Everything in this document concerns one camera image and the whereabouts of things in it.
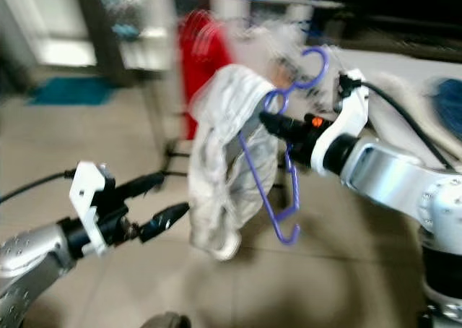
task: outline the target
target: plastic clothes hanger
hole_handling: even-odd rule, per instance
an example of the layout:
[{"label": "plastic clothes hanger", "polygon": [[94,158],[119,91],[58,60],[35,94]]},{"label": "plastic clothes hanger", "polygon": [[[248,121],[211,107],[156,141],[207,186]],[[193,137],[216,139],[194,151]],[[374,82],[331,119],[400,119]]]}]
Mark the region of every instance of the plastic clothes hanger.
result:
[{"label": "plastic clothes hanger", "polygon": [[[266,96],[264,104],[263,104],[263,108],[265,111],[269,111],[269,106],[275,96],[282,95],[282,98],[283,98],[282,107],[281,107],[281,110],[278,111],[278,114],[284,113],[287,110],[287,106],[289,103],[289,94],[291,92],[293,92],[295,89],[310,89],[316,86],[324,78],[328,70],[328,54],[321,47],[315,46],[315,47],[304,50],[302,52],[302,56],[307,56],[309,53],[319,53],[321,55],[323,65],[322,65],[321,71],[318,74],[318,76],[309,82],[297,82],[296,81],[286,90],[276,89],[276,90],[271,91]],[[298,236],[300,234],[300,225],[296,224],[293,227],[292,234],[288,238],[282,234],[281,228],[279,226],[279,223],[281,221],[285,220],[290,215],[294,214],[300,208],[300,190],[299,190],[299,184],[298,184],[297,169],[289,156],[289,151],[292,148],[292,145],[290,143],[286,143],[286,151],[284,154],[284,160],[286,163],[287,172],[290,173],[292,177],[293,203],[291,207],[284,209],[282,212],[276,215],[273,211],[273,207],[271,206],[268,200],[268,197],[265,194],[265,191],[261,184],[261,180],[258,176],[257,170],[255,168],[255,165],[253,164],[250,151],[247,147],[247,144],[245,143],[245,138],[241,132],[237,133],[237,138],[239,140],[240,146],[243,149],[245,159],[247,160],[248,165],[250,167],[250,171],[253,174],[253,178],[255,179],[258,191],[260,192],[261,198],[263,200],[263,205],[265,206],[266,211],[268,212],[269,218],[271,219],[271,223],[274,227],[274,231],[276,232],[277,238],[285,245],[293,245],[297,241]]]}]

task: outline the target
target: white cloth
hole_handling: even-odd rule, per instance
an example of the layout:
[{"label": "white cloth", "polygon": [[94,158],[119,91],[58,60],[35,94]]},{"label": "white cloth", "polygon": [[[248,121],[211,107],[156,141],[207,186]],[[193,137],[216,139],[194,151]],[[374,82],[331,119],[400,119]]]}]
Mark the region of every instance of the white cloth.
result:
[{"label": "white cloth", "polygon": [[235,61],[270,78],[276,59],[297,61],[303,49],[303,32],[297,24],[268,20],[259,26],[245,28],[241,22],[225,23],[226,42]]},{"label": "white cloth", "polygon": [[[199,126],[193,141],[188,190],[191,243],[219,260],[234,256],[238,232],[261,208],[262,199],[243,152],[228,168],[226,145],[253,116],[274,86],[237,64],[221,68],[197,98],[192,114]],[[275,101],[271,110],[275,111]],[[266,193],[277,170],[277,138],[258,123],[247,146]]]}]

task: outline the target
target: robotic arm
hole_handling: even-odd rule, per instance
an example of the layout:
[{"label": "robotic arm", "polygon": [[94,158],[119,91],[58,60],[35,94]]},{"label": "robotic arm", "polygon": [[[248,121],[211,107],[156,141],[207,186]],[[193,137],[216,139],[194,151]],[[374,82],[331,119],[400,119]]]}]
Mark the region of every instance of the robotic arm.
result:
[{"label": "robotic arm", "polygon": [[322,176],[338,175],[351,190],[420,223],[428,302],[421,323],[426,327],[459,327],[462,175],[426,168],[410,152],[373,137],[357,137],[367,120],[367,111],[357,112],[361,110],[358,105],[367,102],[367,91],[347,93],[341,102],[343,108],[334,122],[310,114],[298,121],[266,112],[261,113],[260,120],[269,133],[292,145],[293,160]]},{"label": "robotic arm", "polygon": [[135,238],[144,243],[170,228],[189,210],[187,203],[168,207],[141,226],[126,218],[124,201],[162,182],[163,175],[153,173],[116,187],[104,165],[79,163],[69,193],[79,218],[22,233],[0,248],[0,327],[20,327],[31,303],[79,259]]}]

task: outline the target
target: red towel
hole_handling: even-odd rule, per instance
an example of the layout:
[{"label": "red towel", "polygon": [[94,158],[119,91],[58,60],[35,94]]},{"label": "red towel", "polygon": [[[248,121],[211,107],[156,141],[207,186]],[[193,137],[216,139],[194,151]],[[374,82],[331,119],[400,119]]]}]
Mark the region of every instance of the red towel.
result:
[{"label": "red towel", "polygon": [[[180,26],[179,40],[183,87],[189,107],[196,92],[218,69],[231,64],[232,59],[224,34],[204,10],[195,10],[186,17]],[[197,123],[189,113],[186,114],[186,127],[186,139],[191,140],[196,133]]]}]

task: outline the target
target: black cable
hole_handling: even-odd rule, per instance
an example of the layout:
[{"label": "black cable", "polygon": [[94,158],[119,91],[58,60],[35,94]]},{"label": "black cable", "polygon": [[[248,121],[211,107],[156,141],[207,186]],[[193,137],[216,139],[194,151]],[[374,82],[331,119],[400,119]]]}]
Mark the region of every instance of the black cable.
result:
[{"label": "black cable", "polygon": [[29,191],[30,189],[33,189],[34,187],[37,187],[39,185],[46,184],[49,181],[56,180],[57,178],[73,178],[74,174],[75,174],[75,169],[72,169],[70,171],[64,171],[62,173],[56,173],[53,175],[46,176],[45,178],[40,178],[37,181],[33,181],[27,185],[19,187],[15,189],[14,191],[11,191],[8,194],[5,194],[4,196],[0,197],[0,204],[4,203],[8,199],[11,199],[17,196],[18,194]]},{"label": "black cable", "polygon": [[448,162],[448,160],[441,154],[441,152],[433,144],[432,140],[425,134],[425,132],[420,128],[419,124],[412,118],[412,116],[401,106],[399,105],[390,95],[386,92],[374,86],[370,82],[361,81],[361,85],[365,86],[375,93],[377,93],[381,98],[387,101],[391,106],[393,106],[396,111],[398,111],[401,116],[404,117],[406,122],[411,126],[411,128],[416,132],[419,138],[425,143],[428,147],[428,150],[432,152],[433,155],[449,170],[456,171],[454,167]]}]

